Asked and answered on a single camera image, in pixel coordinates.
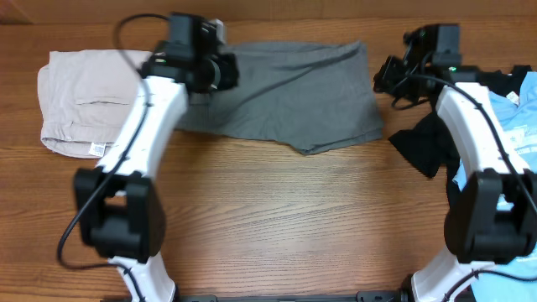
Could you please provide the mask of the grey shorts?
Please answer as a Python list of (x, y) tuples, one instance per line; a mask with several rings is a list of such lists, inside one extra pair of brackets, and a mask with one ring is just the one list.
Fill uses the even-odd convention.
[(176, 129), (275, 141), (303, 155), (383, 136), (363, 42), (267, 41), (225, 50), (237, 57), (237, 87), (191, 95)]

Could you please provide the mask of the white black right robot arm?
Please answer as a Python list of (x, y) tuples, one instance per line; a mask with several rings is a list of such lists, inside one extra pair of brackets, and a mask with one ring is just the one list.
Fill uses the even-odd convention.
[(536, 246), (536, 174), (512, 148), (488, 88), (472, 67), (426, 67), (390, 56), (373, 89), (395, 99), (431, 100), (446, 138), (456, 147), (466, 183), (444, 222), (445, 247), (401, 289), (402, 301), (454, 301), (482, 276), (533, 283), (501, 271)]

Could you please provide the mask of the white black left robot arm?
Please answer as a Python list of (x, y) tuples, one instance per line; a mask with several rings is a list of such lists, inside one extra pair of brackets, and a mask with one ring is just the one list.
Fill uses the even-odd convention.
[(237, 86), (237, 59), (207, 55), (182, 65), (156, 54), (135, 72), (140, 79), (137, 99), (116, 142), (94, 169), (75, 174), (78, 212), (73, 222), (82, 241), (122, 275), (133, 301), (177, 301), (178, 287), (160, 252), (166, 215), (154, 178), (175, 124), (187, 111), (190, 92)]

